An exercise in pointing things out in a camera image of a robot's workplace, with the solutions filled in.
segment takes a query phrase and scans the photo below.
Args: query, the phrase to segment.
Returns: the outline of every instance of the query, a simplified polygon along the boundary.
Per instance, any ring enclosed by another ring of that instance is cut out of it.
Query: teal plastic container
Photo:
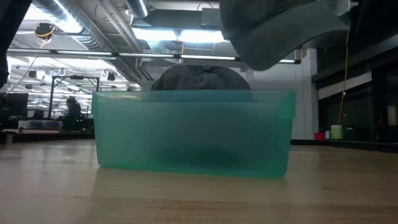
[[[278,178],[286,173],[292,91],[93,94],[103,167]]]

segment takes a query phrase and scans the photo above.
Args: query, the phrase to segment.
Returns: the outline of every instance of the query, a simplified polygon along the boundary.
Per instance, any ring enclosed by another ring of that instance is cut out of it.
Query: wooden tabletop
[[[0,223],[398,223],[398,154],[292,146],[282,179],[100,168],[94,140],[0,148]]]

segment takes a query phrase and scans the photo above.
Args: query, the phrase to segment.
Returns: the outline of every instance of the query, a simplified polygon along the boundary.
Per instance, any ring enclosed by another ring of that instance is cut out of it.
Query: red object
[[[315,140],[325,140],[326,136],[325,133],[314,133],[313,138]]]

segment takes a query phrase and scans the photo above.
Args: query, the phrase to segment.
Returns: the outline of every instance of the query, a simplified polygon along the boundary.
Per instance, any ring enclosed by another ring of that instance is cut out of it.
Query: ceiling duct
[[[135,18],[145,18],[149,14],[149,4],[147,0],[127,0],[127,6]]]
[[[95,26],[93,21],[72,0],[34,0],[33,6],[65,32],[87,34],[84,37],[74,37],[90,51],[117,52],[115,46]],[[142,76],[137,68],[128,64],[123,58],[105,60],[114,65],[118,72],[128,81],[141,83]]]

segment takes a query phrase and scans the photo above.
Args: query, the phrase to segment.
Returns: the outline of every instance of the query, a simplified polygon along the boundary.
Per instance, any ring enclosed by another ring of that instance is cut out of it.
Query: gray cap
[[[221,0],[223,35],[255,70],[278,63],[319,35],[349,27],[314,0]]]

